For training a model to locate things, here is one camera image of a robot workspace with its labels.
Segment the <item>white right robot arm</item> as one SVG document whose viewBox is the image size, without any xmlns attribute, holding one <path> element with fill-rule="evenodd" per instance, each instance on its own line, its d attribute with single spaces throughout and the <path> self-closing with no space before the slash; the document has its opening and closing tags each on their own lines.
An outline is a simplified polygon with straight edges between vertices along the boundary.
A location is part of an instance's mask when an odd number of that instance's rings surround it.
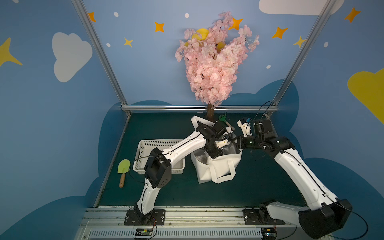
<svg viewBox="0 0 384 240">
<path fill-rule="evenodd" d="M 251 121 L 243 118 L 237 122 L 243 134 L 238 137 L 239 149 L 257 149 L 274 158 L 294 182 L 306 206 L 299 207 L 270 200 L 260 205 L 263 222 L 281 220 L 301 227 L 312 239 L 319 239 L 344 227 L 351 203 L 340 200 L 311 171 L 293 143 L 278 136 L 269 119 Z"/>
</svg>

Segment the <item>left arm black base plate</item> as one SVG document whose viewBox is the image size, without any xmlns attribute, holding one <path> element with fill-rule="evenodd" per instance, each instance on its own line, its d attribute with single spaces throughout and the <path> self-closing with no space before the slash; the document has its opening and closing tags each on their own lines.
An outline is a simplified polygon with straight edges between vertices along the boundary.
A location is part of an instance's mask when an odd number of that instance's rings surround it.
<svg viewBox="0 0 384 240">
<path fill-rule="evenodd" d="M 163 226 L 165 224 L 166 210 L 153 210 L 147 215 L 142 215 L 140 212 L 129 209 L 126 213 L 125 226 Z"/>
</svg>

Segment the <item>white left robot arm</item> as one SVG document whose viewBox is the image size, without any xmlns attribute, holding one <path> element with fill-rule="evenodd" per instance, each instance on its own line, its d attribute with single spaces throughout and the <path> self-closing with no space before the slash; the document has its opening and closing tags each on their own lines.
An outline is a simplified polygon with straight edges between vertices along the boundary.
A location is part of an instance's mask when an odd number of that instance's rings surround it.
<svg viewBox="0 0 384 240">
<path fill-rule="evenodd" d="M 172 179 L 172 167 L 195 150 L 205 149 L 212 157 L 223 154 L 217 142 L 230 136 L 232 130 L 226 123 L 217 121 L 209 126 L 197 122 L 195 130 L 185 139 L 169 148 L 154 148 L 145 165 L 145 185 L 134 210 L 140 217 L 148 216 L 155 207 L 155 201 L 162 187 Z"/>
</svg>

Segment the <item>white insulated delivery bag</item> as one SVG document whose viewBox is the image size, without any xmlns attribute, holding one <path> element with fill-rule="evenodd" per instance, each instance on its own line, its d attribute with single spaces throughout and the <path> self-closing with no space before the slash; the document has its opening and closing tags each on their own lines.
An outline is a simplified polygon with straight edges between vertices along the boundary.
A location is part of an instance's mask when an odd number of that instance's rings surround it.
<svg viewBox="0 0 384 240">
<path fill-rule="evenodd" d="M 236 142 L 232 142 L 236 135 L 232 128 L 221 121 L 210 122 L 194 116 L 191 119 L 198 137 L 192 140 L 193 152 L 191 158 L 197 170 L 200 184 L 212 181 L 220 184 L 232 180 L 236 175 L 236 167 L 241 161 L 242 150 L 238 149 Z M 207 153 L 207 139 L 223 138 L 222 142 L 216 142 L 217 147 L 223 151 L 223 155 L 212 159 Z"/>
</svg>

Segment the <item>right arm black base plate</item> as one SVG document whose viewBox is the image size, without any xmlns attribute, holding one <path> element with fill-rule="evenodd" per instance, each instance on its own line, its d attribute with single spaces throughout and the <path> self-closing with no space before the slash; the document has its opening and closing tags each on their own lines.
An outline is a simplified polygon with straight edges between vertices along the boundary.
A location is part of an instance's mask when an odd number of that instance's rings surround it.
<svg viewBox="0 0 384 240">
<path fill-rule="evenodd" d="M 285 225 L 285 222 L 282 220 L 272 219 L 268 213 L 260 209 L 246 208 L 243 209 L 244 221 L 247 226 L 256 226 L 256 225 Z"/>
</svg>

